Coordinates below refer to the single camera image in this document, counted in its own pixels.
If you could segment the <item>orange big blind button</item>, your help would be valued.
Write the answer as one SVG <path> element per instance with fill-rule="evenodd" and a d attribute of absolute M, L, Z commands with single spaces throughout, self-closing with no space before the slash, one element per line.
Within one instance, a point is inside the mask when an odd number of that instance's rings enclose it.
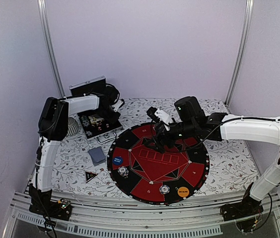
<path fill-rule="evenodd" d="M 184 198 L 184 197 L 188 197 L 188 195 L 190 194 L 190 191 L 187 187 L 182 186 L 182 187 L 178 188 L 177 193 L 180 197 Z"/>

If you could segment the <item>blue small blind button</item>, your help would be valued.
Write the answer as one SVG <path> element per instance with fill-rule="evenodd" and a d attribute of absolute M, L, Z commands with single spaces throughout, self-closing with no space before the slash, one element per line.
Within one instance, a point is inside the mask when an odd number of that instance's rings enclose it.
<path fill-rule="evenodd" d="M 119 166 L 123 163 L 123 158 L 121 156 L 116 156 L 112 159 L 112 163 L 115 166 Z"/>

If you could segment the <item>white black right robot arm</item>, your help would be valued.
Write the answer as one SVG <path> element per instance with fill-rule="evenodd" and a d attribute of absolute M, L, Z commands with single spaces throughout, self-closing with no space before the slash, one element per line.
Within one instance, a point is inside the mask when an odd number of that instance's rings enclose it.
<path fill-rule="evenodd" d="M 277 193 L 280 199 L 280 148 L 264 142 L 229 140 L 222 142 L 206 141 L 205 145 L 216 163 L 223 162 L 223 169 L 212 166 L 210 177 L 217 179 L 216 184 L 223 188 L 216 189 L 217 193 L 227 192 L 229 186 L 233 190 L 241 190 L 250 182 L 250 197 L 238 204 L 238 212 L 249 216 L 257 208 L 257 201 L 268 193 Z"/>

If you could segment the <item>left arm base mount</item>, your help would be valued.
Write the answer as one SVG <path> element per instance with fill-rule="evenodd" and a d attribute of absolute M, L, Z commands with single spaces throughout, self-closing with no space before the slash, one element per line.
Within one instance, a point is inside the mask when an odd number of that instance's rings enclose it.
<path fill-rule="evenodd" d="M 29 211 L 46 218 L 55 218 L 68 221 L 72 212 L 71 201 L 61 198 L 58 201 L 52 201 L 52 191 L 42 192 L 37 190 L 33 184 L 29 186 L 29 195 L 31 197 L 31 205 Z"/>

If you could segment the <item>poker chip stack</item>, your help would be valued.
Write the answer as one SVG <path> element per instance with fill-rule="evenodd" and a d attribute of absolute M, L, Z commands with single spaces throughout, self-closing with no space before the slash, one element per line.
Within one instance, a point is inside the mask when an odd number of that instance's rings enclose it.
<path fill-rule="evenodd" d="M 125 166 L 121 166 L 117 169 L 117 172 L 122 177 L 127 177 L 129 174 L 129 170 Z"/>
<path fill-rule="evenodd" d="M 168 185 L 163 184 L 160 188 L 159 188 L 159 192 L 162 195 L 168 194 L 170 192 L 170 187 Z"/>

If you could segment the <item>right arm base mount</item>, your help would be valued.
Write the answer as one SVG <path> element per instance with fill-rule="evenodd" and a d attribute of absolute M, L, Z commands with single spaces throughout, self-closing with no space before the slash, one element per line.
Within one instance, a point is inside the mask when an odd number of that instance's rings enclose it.
<path fill-rule="evenodd" d="M 238 230 L 243 233 L 250 233 L 256 228 L 262 212 L 263 207 L 261 202 L 248 196 L 244 197 L 240 202 L 228 203 L 220 207 L 220 214 L 223 216 L 224 221 L 231 221 L 254 215 L 251 219 L 236 223 Z"/>

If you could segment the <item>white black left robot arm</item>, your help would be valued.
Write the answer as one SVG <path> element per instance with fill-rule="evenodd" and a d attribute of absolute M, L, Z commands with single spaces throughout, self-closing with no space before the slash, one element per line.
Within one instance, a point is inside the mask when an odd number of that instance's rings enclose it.
<path fill-rule="evenodd" d="M 35 161 L 35 175 L 31 182 L 31 196 L 40 196 L 35 206 L 44 215 L 55 211 L 53 201 L 45 195 L 52 192 L 52 170 L 58 147 L 68 134 L 69 118 L 83 114 L 87 117 L 98 116 L 103 121 L 96 123 L 96 128 L 104 125 L 115 126 L 119 122 L 118 109 L 124 105 L 119 90 L 112 84 L 90 83 L 74 88 L 69 97 L 49 97 L 43 107 L 39 122 L 39 146 Z"/>

